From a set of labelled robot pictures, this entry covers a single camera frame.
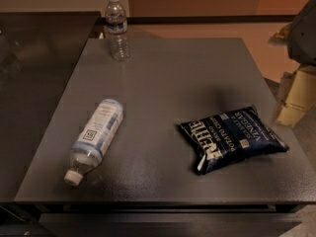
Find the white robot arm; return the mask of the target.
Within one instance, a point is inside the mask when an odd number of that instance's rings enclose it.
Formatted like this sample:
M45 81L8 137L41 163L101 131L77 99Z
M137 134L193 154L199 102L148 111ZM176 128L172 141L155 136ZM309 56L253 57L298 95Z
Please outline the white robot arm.
M295 126L316 105L316 0L309 0L269 44L285 45L288 57L298 63L293 73L283 73L275 114L276 122Z

